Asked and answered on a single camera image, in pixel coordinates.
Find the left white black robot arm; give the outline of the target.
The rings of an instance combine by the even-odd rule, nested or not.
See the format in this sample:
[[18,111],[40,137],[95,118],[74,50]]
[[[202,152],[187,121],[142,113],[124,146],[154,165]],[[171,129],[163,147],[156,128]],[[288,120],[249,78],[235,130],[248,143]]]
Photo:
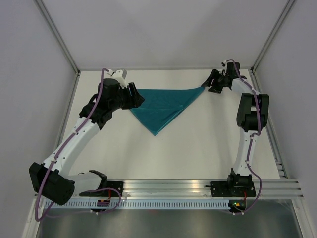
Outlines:
[[57,149],[41,164],[33,163],[29,174],[34,191],[58,205],[76,195],[104,196],[107,176],[96,170],[75,176],[69,172],[88,142],[99,133],[118,109],[138,108],[144,102],[133,82],[122,87],[118,80],[107,78],[79,114],[74,128]]

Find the teal cloth napkin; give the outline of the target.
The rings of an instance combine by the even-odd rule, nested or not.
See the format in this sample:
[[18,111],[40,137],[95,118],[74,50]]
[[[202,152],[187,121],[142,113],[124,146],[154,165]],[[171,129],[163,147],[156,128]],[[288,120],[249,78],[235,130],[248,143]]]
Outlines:
[[140,107],[131,109],[136,119],[154,136],[186,110],[204,91],[193,89],[139,89],[145,99]]

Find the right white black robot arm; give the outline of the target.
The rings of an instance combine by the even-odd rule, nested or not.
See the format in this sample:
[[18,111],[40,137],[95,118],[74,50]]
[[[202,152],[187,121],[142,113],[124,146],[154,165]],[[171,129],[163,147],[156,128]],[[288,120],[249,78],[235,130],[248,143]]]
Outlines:
[[269,95],[260,93],[240,74],[240,64],[233,59],[222,63],[223,70],[213,69],[202,87],[220,94],[224,88],[240,96],[236,123],[240,131],[237,157],[226,181],[211,182],[212,197],[256,197],[252,160],[258,137],[268,121]]

